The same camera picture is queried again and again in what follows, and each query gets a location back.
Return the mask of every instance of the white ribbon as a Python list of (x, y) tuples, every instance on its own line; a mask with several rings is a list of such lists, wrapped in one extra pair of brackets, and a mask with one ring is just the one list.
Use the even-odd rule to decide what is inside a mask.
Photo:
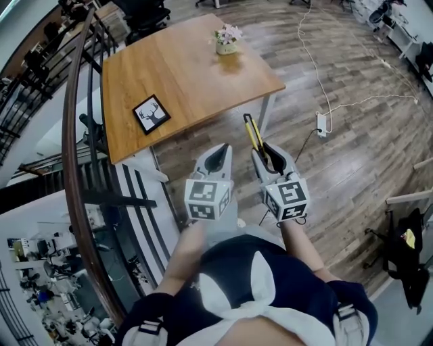
[(318, 319), (295, 309), (270, 306), (275, 298), (275, 283), (272, 270), (259, 251), (254, 254), (251, 266), (254, 301), (247, 301), (237, 309), (231, 308), (224, 292), (211, 277), (200, 274), (199, 279), (204, 308), (223, 320), (190, 335), (178, 346), (216, 345), (238, 320), (257, 316), (266, 317), (296, 334), (306, 346), (336, 344), (329, 328)]

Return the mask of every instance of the navy sleeve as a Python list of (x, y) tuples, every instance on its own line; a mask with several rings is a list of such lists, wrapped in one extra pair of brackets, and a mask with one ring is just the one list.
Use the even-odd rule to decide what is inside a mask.
[(370, 327), (369, 345), (378, 327), (378, 312), (365, 294), (364, 286), (346, 281), (329, 281), (327, 284), (335, 292), (340, 303), (351, 303), (355, 309), (367, 316)]
[(144, 320), (152, 321), (165, 315), (173, 298), (167, 293), (152, 293), (137, 301), (118, 329), (115, 346), (122, 345), (123, 337), (132, 327), (139, 326)]

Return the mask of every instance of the extension cord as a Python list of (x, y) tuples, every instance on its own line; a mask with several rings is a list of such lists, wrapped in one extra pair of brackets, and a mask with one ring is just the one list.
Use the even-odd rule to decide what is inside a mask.
[[(322, 82), (320, 81), (320, 77), (319, 77), (319, 69), (318, 69), (318, 67), (317, 67), (317, 64), (316, 64), (316, 62), (314, 61), (314, 59), (313, 59), (313, 56), (311, 55), (311, 53), (310, 53), (310, 51), (306, 48), (306, 46), (305, 46), (305, 42), (304, 42), (304, 40), (302, 39), (302, 37), (301, 36), (303, 36), (303, 35), (305, 35), (305, 33), (303, 32), (303, 31), (301, 31), (301, 26), (302, 26), (302, 22), (306, 19), (306, 17), (307, 17), (307, 15), (308, 14), (310, 14), (310, 12), (311, 12), (311, 8), (313, 7), (313, 5), (312, 4), (310, 4), (310, 8), (309, 8), (309, 10), (304, 14), (304, 17), (303, 17), (303, 19), (301, 19), (301, 21), (299, 22), (299, 26), (298, 26), (298, 38), (299, 38), (299, 40), (302, 42), (302, 46), (304, 47), (304, 50), (308, 53), (308, 55), (309, 55), (309, 57), (310, 57), (310, 59), (311, 59), (311, 62), (313, 63), (313, 65), (314, 65), (314, 67), (315, 67), (315, 70), (316, 70), (316, 78), (317, 78), (317, 82), (319, 83), (319, 85), (320, 85), (320, 87), (321, 87), (321, 89), (322, 89), (322, 92), (323, 92), (323, 94), (325, 95), (325, 98), (326, 98), (326, 101), (327, 101), (327, 105), (328, 105), (328, 107), (329, 107), (329, 111), (327, 112), (327, 113), (324, 113), (324, 114), (321, 114), (320, 112), (316, 112), (316, 125), (317, 125), (317, 127), (316, 127), (316, 129), (317, 129), (317, 135), (319, 136), (319, 137), (326, 137), (326, 134), (327, 133), (331, 133), (332, 132), (332, 130), (333, 130), (333, 128), (332, 128), (332, 112), (333, 111), (335, 111), (335, 110), (337, 110), (337, 109), (339, 109), (339, 108), (341, 108), (341, 107), (351, 107), (351, 106), (354, 106), (354, 105), (360, 105), (360, 104), (362, 104), (362, 103), (364, 103), (364, 102), (366, 102), (366, 101), (369, 101), (369, 100), (371, 100), (371, 99), (379, 99), (379, 98), (388, 98), (388, 97), (401, 97), (401, 98), (412, 98), (413, 99), (413, 102), (414, 102), (414, 104), (418, 104), (418, 98), (417, 97), (415, 97), (415, 96), (412, 96), (412, 95), (410, 95), (410, 96), (404, 96), (404, 95), (394, 95), (394, 94), (392, 94), (392, 95), (377, 95), (377, 96), (370, 96), (370, 97), (368, 97), (368, 98), (366, 98), (365, 100), (362, 100), (362, 101), (360, 101), (360, 102), (354, 102), (354, 103), (351, 103), (351, 104), (346, 104), (346, 105), (339, 105), (339, 106), (337, 106), (337, 107), (335, 107), (335, 108), (331, 108), (331, 103), (329, 102), (329, 98), (328, 98), (328, 96), (327, 96), (327, 93), (325, 92), (325, 89), (323, 88), (323, 85), (322, 85)], [(360, 42), (359, 41), (359, 39), (353, 34), (353, 32), (351, 32), (350, 31), (350, 33), (355, 37), (355, 39), (364, 47), (364, 49), (366, 49), (365, 48), (365, 46), (362, 44), (362, 42)], [(389, 68), (390, 70), (392, 70), (394, 73), (395, 73), (395, 71), (394, 71), (394, 69), (396, 69), (396, 68), (394, 68), (393, 66), (391, 66), (388, 62), (386, 62), (384, 59), (381, 59), (381, 58), (379, 58), (375, 53), (373, 53), (373, 54), (371, 54), (370, 52), (369, 52), (369, 55), (370, 56), (372, 56), (372, 57), (376, 57), (377, 59), (379, 59), (380, 61), (381, 61), (381, 63), (384, 65), (384, 66), (386, 66), (387, 68)], [(411, 87), (411, 89), (412, 89), (412, 91), (414, 91), (414, 95), (416, 95), (416, 92), (415, 92), (415, 90), (413, 89), (413, 87), (410, 85), (410, 84), (408, 84), (410, 87)], [(326, 127), (326, 124), (327, 124), (327, 117), (326, 117), (326, 115), (328, 115), (329, 114), (329, 122), (330, 122), (330, 124), (331, 124), (331, 129), (328, 131), (327, 130), (327, 127)]]

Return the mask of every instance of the navy blue shirt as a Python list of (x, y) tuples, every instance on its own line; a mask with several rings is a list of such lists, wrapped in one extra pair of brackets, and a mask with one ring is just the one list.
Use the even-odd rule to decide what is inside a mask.
[[(323, 282), (310, 268), (281, 247), (250, 235), (223, 241), (207, 251), (201, 260), (200, 273), (211, 277), (228, 298), (232, 309), (254, 300), (251, 292), (251, 263), (256, 251), (261, 252), (270, 266), (275, 282), (275, 299), (271, 306), (289, 307), (311, 315), (334, 333), (332, 317), (338, 303), (351, 303), (369, 320), (369, 342), (378, 324), (378, 315), (362, 285), (353, 282)], [(218, 316), (202, 305), (198, 273), (188, 280), (173, 297), (154, 293), (135, 303), (118, 331), (116, 344), (133, 326), (144, 320), (164, 317), (168, 346), (175, 346), (189, 335), (218, 323)]]

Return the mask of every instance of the flower bouquet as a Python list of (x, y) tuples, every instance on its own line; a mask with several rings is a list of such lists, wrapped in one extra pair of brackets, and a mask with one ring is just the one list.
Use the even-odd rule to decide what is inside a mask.
[(216, 52), (227, 55), (237, 52), (236, 41), (242, 37), (242, 31), (237, 26), (224, 24), (221, 30), (215, 31)]

